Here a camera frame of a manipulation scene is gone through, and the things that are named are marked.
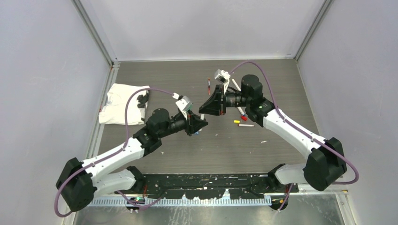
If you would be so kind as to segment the red black pen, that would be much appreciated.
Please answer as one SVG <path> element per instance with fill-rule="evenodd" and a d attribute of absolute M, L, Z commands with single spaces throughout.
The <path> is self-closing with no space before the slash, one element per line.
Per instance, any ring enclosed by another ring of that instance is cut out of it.
<path fill-rule="evenodd" d="M 211 94 L 211 79 L 210 78 L 207 79 L 207 87 L 208 87 L 208 95 L 210 96 L 210 94 Z"/>

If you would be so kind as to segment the white marker with blue cap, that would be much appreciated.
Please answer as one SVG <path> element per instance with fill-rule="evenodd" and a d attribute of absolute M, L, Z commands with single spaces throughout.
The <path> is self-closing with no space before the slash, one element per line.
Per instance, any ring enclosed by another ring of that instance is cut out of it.
<path fill-rule="evenodd" d="M 245 112 L 243 111 L 243 109 L 241 107 L 237 108 L 241 114 L 241 116 L 245 116 Z"/>

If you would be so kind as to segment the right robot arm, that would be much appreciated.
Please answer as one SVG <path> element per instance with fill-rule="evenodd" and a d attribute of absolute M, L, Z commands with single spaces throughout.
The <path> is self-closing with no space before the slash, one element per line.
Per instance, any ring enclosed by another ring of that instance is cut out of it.
<path fill-rule="evenodd" d="M 245 75 L 241 89 L 227 87 L 227 79 L 216 75 L 216 85 L 199 113 L 221 116 L 228 107 L 243 107 L 246 116 L 260 127 L 274 132 L 293 146 L 306 160 L 303 164 L 280 164 L 268 173 L 268 186 L 280 192 L 287 184 L 304 183 L 323 191 L 347 171 L 343 146 L 336 138 L 325 139 L 290 120 L 263 95 L 263 85 L 255 75 Z"/>

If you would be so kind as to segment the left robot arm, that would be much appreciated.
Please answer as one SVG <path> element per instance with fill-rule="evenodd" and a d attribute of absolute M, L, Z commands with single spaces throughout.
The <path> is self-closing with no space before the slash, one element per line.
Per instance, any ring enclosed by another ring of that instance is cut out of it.
<path fill-rule="evenodd" d="M 83 161 L 75 157 L 70 159 L 55 184 L 58 191 L 54 209 L 58 209 L 60 198 L 72 212 L 77 212 L 96 197 L 123 190 L 140 193 L 146 180 L 136 167 L 129 166 L 120 172 L 115 170 L 151 154 L 162 145 L 161 140 L 166 136 L 180 131 L 191 136 L 207 125 L 206 119 L 191 110 L 187 114 L 179 111 L 170 116 L 168 110 L 156 109 L 145 126 L 134 135 L 128 135 L 119 146 Z"/>

